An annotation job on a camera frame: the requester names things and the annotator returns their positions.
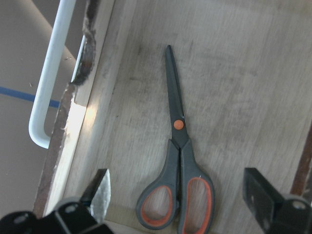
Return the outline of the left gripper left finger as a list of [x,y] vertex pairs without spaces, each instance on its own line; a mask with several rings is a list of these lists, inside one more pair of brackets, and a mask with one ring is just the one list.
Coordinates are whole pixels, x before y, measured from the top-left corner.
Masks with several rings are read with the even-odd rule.
[[106,168],[98,169],[79,201],[87,207],[91,216],[98,223],[102,223],[105,220],[110,199],[110,171]]

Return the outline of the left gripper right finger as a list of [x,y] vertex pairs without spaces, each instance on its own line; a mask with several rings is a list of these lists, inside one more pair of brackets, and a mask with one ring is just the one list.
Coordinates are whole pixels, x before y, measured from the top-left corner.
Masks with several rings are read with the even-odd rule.
[[284,197],[257,168],[245,168],[243,200],[260,228],[268,232],[273,226],[276,212],[285,202]]

